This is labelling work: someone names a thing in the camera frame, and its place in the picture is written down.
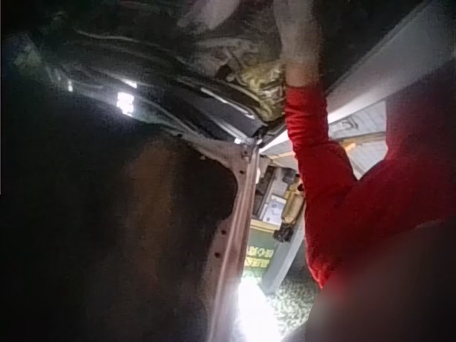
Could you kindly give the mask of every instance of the blurry person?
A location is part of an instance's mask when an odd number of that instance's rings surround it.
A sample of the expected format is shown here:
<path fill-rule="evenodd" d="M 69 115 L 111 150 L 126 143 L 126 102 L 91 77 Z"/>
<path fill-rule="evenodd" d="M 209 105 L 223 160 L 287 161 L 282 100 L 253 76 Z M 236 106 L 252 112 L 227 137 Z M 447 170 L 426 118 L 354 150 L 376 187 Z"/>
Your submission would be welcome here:
<path fill-rule="evenodd" d="M 456 216 L 453 64 L 386 101 L 388 153 L 360 180 L 328 137 L 312 0 L 275 0 L 286 125 L 306 193 L 306 258 L 323 287 L 341 265 L 423 222 Z M 338 272 L 343 283 L 344 274 Z"/>
<path fill-rule="evenodd" d="M 431 222 L 392 238 L 342 289 L 330 279 L 305 331 L 287 341 L 453 341 L 455 224 Z"/>

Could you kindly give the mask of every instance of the car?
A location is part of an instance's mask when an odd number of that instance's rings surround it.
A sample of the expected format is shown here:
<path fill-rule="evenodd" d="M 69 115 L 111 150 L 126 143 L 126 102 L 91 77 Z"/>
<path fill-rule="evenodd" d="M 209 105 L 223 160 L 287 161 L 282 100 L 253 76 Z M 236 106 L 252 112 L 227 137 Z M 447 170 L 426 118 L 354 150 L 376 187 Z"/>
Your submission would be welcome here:
<path fill-rule="evenodd" d="M 15 314 L 33 327 L 16 334 L 228 341 L 260 151 L 286 134 L 272 1 L 44 4 L 2 46 L 2 207 L 20 265 L 8 275 L 25 286 L 10 290 Z M 445 21 L 427 37 L 413 27 L 445 6 L 322 6 L 332 123 L 451 59 L 446 38 L 432 39 Z M 387 90 L 386 73 L 373 80 L 420 39 L 445 53 Z M 381 90 L 367 100 L 366 82 Z"/>

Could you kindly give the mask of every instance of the person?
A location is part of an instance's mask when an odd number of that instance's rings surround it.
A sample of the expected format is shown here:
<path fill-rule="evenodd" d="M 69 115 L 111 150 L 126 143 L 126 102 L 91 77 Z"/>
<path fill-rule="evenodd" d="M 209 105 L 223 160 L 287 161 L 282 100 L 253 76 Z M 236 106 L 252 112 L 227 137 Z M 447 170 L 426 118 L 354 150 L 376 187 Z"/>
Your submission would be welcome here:
<path fill-rule="evenodd" d="M 456 216 L 454 79 L 445 66 L 387 99 L 388 153 L 360 180 L 328 136 L 312 0 L 275 0 L 286 126 L 306 194 L 306 259 L 321 287 L 388 237 Z"/>

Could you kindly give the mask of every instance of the gravel ground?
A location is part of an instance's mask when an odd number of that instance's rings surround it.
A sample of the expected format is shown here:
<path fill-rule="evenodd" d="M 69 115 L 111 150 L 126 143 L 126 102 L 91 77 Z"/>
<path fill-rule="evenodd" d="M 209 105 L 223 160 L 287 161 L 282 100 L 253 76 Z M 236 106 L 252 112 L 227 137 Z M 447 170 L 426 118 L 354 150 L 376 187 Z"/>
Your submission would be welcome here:
<path fill-rule="evenodd" d="M 307 320 L 318 291 L 309 275 L 287 275 L 279 290 L 267 297 L 282 337 Z"/>

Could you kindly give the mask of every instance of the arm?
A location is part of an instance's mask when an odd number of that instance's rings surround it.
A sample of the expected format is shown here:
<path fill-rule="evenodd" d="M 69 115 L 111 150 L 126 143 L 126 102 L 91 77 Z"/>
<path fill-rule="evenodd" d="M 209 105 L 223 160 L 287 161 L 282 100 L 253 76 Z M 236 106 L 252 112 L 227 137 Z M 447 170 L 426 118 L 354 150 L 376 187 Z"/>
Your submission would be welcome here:
<path fill-rule="evenodd" d="M 374 224 L 376 215 L 387 217 L 389 198 L 385 183 L 357 182 L 345 150 L 328 137 L 326 101 L 318 86 L 321 34 L 312 12 L 313 0 L 274 0 L 288 84 L 286 125 L 306 192 L 307 262 L 323 286 L 342 261 L 383 233 Z"/>
<path fill-rule="evenodd" d="M 356 179 L 345 150 L 328 137 L 326 101 L 319 86 L 288 86 L 285 113 L 306 191 L 306 256 L 314 278 L 323 284 L 340 261 L 340 248 L 334 243 L 350 244 L 334 234 L 331 208 L 350 191 Z"/>

